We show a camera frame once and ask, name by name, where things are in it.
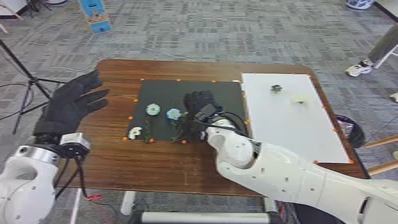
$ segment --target blue object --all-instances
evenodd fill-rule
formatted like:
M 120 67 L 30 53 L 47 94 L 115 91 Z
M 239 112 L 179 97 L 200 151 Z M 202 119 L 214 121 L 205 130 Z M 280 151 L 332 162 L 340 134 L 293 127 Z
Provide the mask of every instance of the blue object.
M 79 0 L 85 18 L 90 24 L 92 33 L 110 31 L 108 15 L 102 7 L 102 0 Z
M 110 22 L 108 20 L 90 24 L 92 33 L 102 33 L 110 31 Z
M 346 6 L 349 9 L 364 10 L 369 8 L 374 0 L 346 0 Z

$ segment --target chair leg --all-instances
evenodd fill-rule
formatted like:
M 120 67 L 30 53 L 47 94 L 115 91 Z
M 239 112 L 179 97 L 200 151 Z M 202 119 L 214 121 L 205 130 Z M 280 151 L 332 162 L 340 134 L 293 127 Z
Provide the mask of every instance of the chair leg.
M 1 23 L 0 23 L 0 29 L 1 29 L 3 33 L 6 33 L 6 34 L 8 34 L 8 31 L 6 31 L 6 29 L 5 29 L 5 27 L 3 27 L 3 24 L 1 24 Z
M 369 175 L 374 175 L 374 174 L 381 173 L 383 171 L 387 171 L 394 168 L 398 168 L 398 160 L 394 160 L 394 161 L 383 163 L 381 165 L 371 167 L 369 170 L 367 170 L 367 173 L 369 173 Z
M 8 10 L 8 12 L 10 12 L 12 15 L 15 16 L 15 18 L 17 18 L 19 20 L 22 20 L 21 16 L 17 15 L 15 11 L 8 8 L 8 6 L 6 6 L 6 5 L 0 5 L 0 6 Z
M 365 148 L 371 148 L 371 147 L 376 147 L 376 146 L 380 146 L 380 145 L 385 145 L 385 144 L 388 144 L 388 143 L 392 143 L 392 142 L 398 142 L 398 135 L 394 135 L 394 136 L 390 136 L 390 137 L 387 137 L 387 138 L 376 140 L 374 142 L 369 142 L 369 143 L 364 145 L 364 147 L 365 147 Z
M 388 53 L 385 54 L 385 56 L 383 56 L 381 60 L 376 62 L 376 64 L 374 64 L 374 69 L 378 69 L 378 68 L 380 68 L 381 63 L 383 63 L 383 61 L 387 60 L 387 58 L 388 58 L 390 54 L 394 55 L 394 50 L 396 50 L 396 48 L 398 48 L 398 45 L 394 46 L 392 50 L 390 50 L 390 51 L 388 51 Z

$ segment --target tripod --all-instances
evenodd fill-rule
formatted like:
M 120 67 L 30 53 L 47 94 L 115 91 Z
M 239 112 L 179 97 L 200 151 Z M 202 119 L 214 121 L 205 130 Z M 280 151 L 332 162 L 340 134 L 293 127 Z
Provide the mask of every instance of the tripod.
M 10 57 L 15 65 L 17 65 L 22 73 L 24 73 L 24 76 L 28 78 L 26 92 L 24 92 L 24 96 L 22 96 L 21 107 L 19 107 L 19 111 L 17 111 L 15 124 L 14 124 L 14 130 L 12 130 L 12 134 L 15 134 L 15 130 L 17 130 L 22 114 L 26 114 L 30 111 L 33 111 L 37 108 L 40 108 L 47 104 L 47 102 L 44 102 L 37 106 L 33 106 L 28 110 L 24 110 L 24 104 L 26 104 L 26 100 L 28 100 L 28 93 L 30 93 L 30 90 L 31 90 L 31 86 L 37 87 L 37 89 L 38 89 L 46 99 L 49 100 L 51 96 L 49 96 L 46 88 L 40 85 L 40 81 L 42 82 L 51 82 L 51 83 L 56 83 L 56 84 L 63 84 L 65 82 L 54 81 L 54 80 L 49 80 L 49 79 L 40 79 L 40 78 L 33 77 L 33 75 L 30 74 L 30 72 L 28 72 L 28 70 L 26 70 L 22 64 L 21 64 L 21 61 L 15 58 L 15 55 L 14 55 L 14 53 L 12 53 L 12 51 L 10 51 L 8 47 L 6 47 L 1 39 L 0 39 L 0 46 L 3 48 L 3 51 L 5 51 L 5 53 L 6 53 L 8 57 Z

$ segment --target screw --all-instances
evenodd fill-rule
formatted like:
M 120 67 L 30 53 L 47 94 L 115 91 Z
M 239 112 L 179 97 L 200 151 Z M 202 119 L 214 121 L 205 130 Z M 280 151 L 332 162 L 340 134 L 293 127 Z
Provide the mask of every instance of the screw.
M 22 147 L 22 148 L 19 149 L 19 153 L 24 153 L 26 151 L 28 151 L 28 148 Z

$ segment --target white robotic hand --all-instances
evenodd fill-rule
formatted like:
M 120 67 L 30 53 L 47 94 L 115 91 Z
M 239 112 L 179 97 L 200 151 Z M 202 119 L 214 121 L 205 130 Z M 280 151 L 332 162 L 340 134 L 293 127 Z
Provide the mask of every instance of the white robotic hand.
M 305 204 L 346 224 L 396 224 L 398 183 L 362 180 L 321 168 L 289 150 L 221 129 L 207 127 L 220 175 L 273 200 Z

